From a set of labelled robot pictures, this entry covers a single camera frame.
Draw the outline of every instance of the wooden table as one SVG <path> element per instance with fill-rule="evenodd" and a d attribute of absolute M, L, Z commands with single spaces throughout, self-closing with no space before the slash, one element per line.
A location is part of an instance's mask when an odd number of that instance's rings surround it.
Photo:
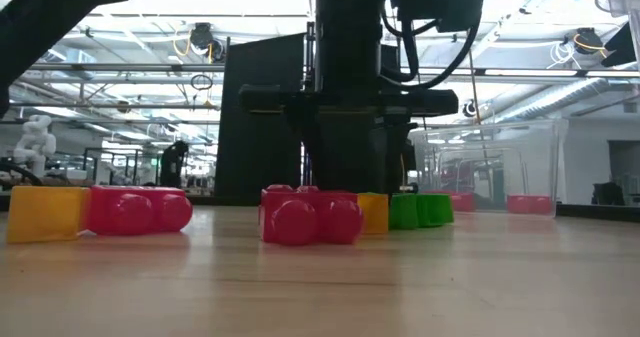
<path fill-rule="evenodd" d="M 0 336 L 640 336 L 640 225 L 486 215 L 290 249 L 256 222 L 2 243 Z"/>

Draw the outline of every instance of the ceiling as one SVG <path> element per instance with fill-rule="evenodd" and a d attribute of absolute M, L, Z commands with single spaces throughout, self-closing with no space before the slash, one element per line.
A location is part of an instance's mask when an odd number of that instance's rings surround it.
<path fill-rule="evenodd" d="M 0 0 L 0 6 L 10 0 Z M 312 0 L 131 0 L 101 6 L 82 20 L 56 46 L 53 56 L 66 58 L 70 50 L 77 49 L 91 56 L 97 63 L 145 63 L 145 64 L 201 64 L 206 55 L 193 50 L 186 56 L 188 31 L 197 22 L 212 24 L 214 36 L 221 40 L 230 38 L 231 43 L 246 43 L 260 39 L 304 32 L 306 22 L 312 18 Z M 519 11 L 526 7 L 526 14 Z M 575 59 L 563 63 L 554 62 L 554 48 L 565 36 L 572 38 L 576 29 L 592 27 L 606 41 L 626 22 L 625 17 L 613 18 L 595 7 L 594 0 L 485 0 L 483 19 L 477 41 L 473 48 L 475 68 L 493 69 L 602 69 L 599 63 L 603 56 L 575 54 Z M 420 64 L 425 69 L 446 67 L 460 50 L 464 34 L 437 34 L 427 32 L 418 38 Z M 385 35 L 383 43 L 395 44 L 395 38 Z M 174 79 L 173 84 L 129 84 L 119 83 L 125 76 L 114 72 L 97 72 L 96 77 L 112 79 L 113 83 L 87 83 L 84 97 L 91 96 L 88 103 L 114 103 L 129 101 L 140 104 L 185 105 L 186 100 L 202 104 L 209 100 L 220 104 L 223 73 L 210 73 L 214 85 L 209 91 L 198 92 L 189 81 L 194 73 L 181 76 L 162 73 L 137 73 L 127 77 L 150 79 Z M 79 101 L 78 79 L 63 72 L 29 72 L 14 88 L 15 101 L 51 101 L 51 93 L 59 92 L 66 103 Z M 453 89 L 461 103 L 470 100 L 474 88 L 470 76 L 458 76 L 438 88 Z M 540 91 L 555 84 L 551 79 L 479 80 L 477 98 L 482 105 L 509 105 L 525 96 L 526 91 Z M 602 103 L 592 99 L 590 103 Z M 179 125 L 183 138 L 215 143 L 220 113 L 215 110 L 148 109 L 129 113 L 113 109 L 76 109 L 75 115 L 83 120 L 130 120 L 134 123 L 123 126 L 113 123 L 92 123 L 94 133 L 118 135 L 121 130 L 137 131 L 152 135 L 154 139 L 173 140 L 175 135 L 164 135 L 166 126 L 151 124 L 154 120 L 182 121 L 201 124 Z M 464 120 L 461 115 L 430 119 L 428 123 L 452 123 Z M 135 139 L 119 135 L 124 140 Z"/>

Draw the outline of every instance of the cable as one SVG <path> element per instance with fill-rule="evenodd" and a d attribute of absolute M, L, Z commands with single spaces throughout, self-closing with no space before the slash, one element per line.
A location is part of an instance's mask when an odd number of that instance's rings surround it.
<path fill-rule="evenodd" d="M 460 64 L 462 63 L 462 61 L 464 61 L 464 59 L 467 57 L 467 54 L 469 53 L 469 51 L 471 51 L 471 47 L 473 46 L 473 42 L 475 41 L 476 37 L 478 36 L 478 30 L 479 29 L 480 29 L 480 18 L 478 18 L 478 22 L 476 22 L 476 24 L 474 24 L 469 29 L 468 34 L 467 34 L 467 39 L 466 39 L 466 41 L 464 41 L 464 45 L 462 46 L 462 49 L 460 49 L 460 52 L 458 52 L 458 55 L 456 56 L 456 58 L 453 59 L 453 61 L 449 65 L 449 67 L 447 67 L 444 71 L 442 71 L 442 73 L 440 73 L 440 75 L 438 75 L 437 77 L 433 78 L 431 81 L 425 82 L 425 83 L 418 83 L 416 85 L 407 86 L 407 85 L 403 85 L 403 84 L 398 84 L 395 81 L 386 78 L 385 76 L 382 76 L 383 80 L 388 82 L 388 83 L 390 83 L 390 84 L 392 84 L 395 87 L 400 87 L 404 91 L 416 91 L 416 90 L 419 90 L 419 89 L 430 89 L 430 88 L 433 88 L 433 87 L 439 85 L 440 83 L 444 82 L 447 78 L 449 78 L 449 76 L 451 76 L 453 71 L 455 71 L 456 68 L 458 68 L 460 66 Z"/>
<path fill-rule="evenodd" d="M 189 51 L 191 50 L 191 33 L 193 32 L 193 30 L 189 31 L 189 38 L 187 38 L 187 49 L 182 52 L 178 49 L 178 43 L 177 40 L 173 40 L 173 49 L 176 51 L 176 53 L 182 57 L 186 57 L 189 54 Z"/>
<path fill-rule="evenodd" d="M 588 44 L 582 43 L 582 42 L 578 41 L 578 37 L 580 37 L 579 34 L 573 36 L 573 42 L 575 42 L 575 44 L 577 44 L 578 46 L 580 46 L 582 48 L 591 49 L 591 50 L 595 50 L 595 51 L 606 50 L 606 48 L 604 48 L 604 47 L 590 46 Z"/>
<path fill-rule="evenodd" d="M 416 39 L 412 35 L 411 21 L 403 20 L 402 24 L 402 41 L 405 46 L 405 52 L 407 53 L 407 60 L 409 62 L 409 74 L 394 71 L 390 68 L 382 66 L 380 73 L 395 82 L 411 82 L 418 75 L 420 69 L 420 63 L 418 61 L 418 46 L 416 45 Z"/>
<path fill-rule="evenodd" d="M 475 67 L 473 66 L 473 53 L 469 50 L 469 68 L 471 70 L 471 86 L 473 87 L 473 103 L 476 105 L 476 118 L 478 118 L 478 124 L 482 124 L 482 118 L 480 118 L 480 102 L 478 102 L 478 87 L 476 85 Z"/>
<path fill-rule="evenodd" d="M 209 64 L 213 63 L 213 43 L 209 43 Z"/>
<path fill-rule="evenodd" d="M 380 11 L 382 14 L 382 22 L 384 23 L 384 27 L 387 29 L 387 31 L 389 31 L 389 33 L 391 33 L 392 35 L 396 36 L 396 37 L 402 37 L 402 33 L 398 31 L 397 29 L 393 28 L 393 26 L 391 26 L 391 23 L 389 23 L 389 19 L 387 17 L 387 9 L 385 7 L 385 2 L 387 0 L 381 0 L 381 6 L 380 6 Z M 438 25 L 438 20 L 433 20 L 427 24 L 425 24 L 424 26 L 416 29 L 415 31 L 412 29 L 411 33 L 413 36 L 417 36 L 419 34 L 422 34 L 424 32 L 427 32 L 428 30 L 432 29 L 433 27 L 436 27 Z"/>

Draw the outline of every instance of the red block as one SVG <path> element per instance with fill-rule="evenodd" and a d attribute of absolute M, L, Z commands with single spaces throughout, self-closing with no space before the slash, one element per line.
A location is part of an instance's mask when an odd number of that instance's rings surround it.
<path fill-rule="evenodd" d="M 358 195 L 313 186 L 263 190 L 259 216 L 262 240 L 285 245 L 352 244 L 364 225 Z"/>
<path fill-rule="evenodd" d="M 528 196 L 507 196 L 507 210 L 514 214 L 531 213 L 531 200 Z"/>
<path fill-rule="evenodd" d="M 451 196 L 453 210 L 456 212 L 475 212 L 476 204 L 473 200 L 473 193 L 469 192 L 452 192 L 452 191 L 427 191 L 425 193 L 432 194 L 448 194 Z"/>
<path fill-rule="evenodd" d="M 507 197 L 507 210 L 514 214 L 549 215 L 553 202 L 549 196 L 511 195 Z"/>
<path fill-rule="evenodd" d="M 156 187 L 91 187 L 87 229 L 99 235 L 179 232 L 193 214 L 184 191 Z"/>

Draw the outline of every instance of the white robot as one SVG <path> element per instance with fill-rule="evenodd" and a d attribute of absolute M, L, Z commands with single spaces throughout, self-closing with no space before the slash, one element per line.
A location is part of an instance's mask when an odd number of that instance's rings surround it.
<path fill-rule="evenodd" d="M 13 159 L 17 164 L 33 162 L 31 172 L 36 177 L 44 177 L 47 157 L 56 152 L 56 137 L 49 133 L 49 116 L 31 116 L 29 122 L 22 125 L 22 138 L 13 150 Z"/>

